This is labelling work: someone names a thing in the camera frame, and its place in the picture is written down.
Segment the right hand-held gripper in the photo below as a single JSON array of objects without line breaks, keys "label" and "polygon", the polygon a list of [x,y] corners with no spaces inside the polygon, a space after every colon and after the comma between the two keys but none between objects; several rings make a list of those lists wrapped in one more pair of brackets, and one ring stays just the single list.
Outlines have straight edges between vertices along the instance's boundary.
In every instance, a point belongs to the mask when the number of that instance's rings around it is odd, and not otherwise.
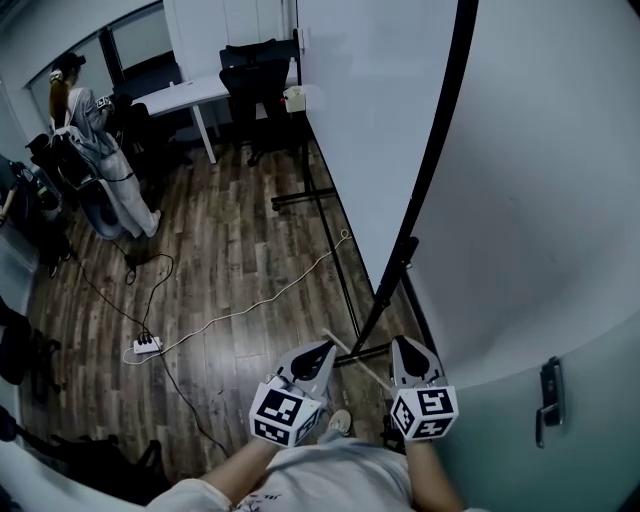
[{"label": "right hand-held gripper", "polygon": [[390,344],[391,427],[405,442],[447,435],[459,416],[456,390],[450,386],[438,356],[405,336]]}]

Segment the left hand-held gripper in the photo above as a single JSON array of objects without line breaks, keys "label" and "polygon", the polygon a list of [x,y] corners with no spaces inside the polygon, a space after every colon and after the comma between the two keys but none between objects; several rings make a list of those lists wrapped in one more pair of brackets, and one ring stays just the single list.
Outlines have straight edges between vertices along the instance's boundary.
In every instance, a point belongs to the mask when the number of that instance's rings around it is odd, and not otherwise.
[{"label": "left hand-held gripper", "polygon": [[326,409],[336,355],[332,341],[308,343],[285,353],[273,378],[257,389],[249,413],[251,434],[281,447],[300,444]]}]

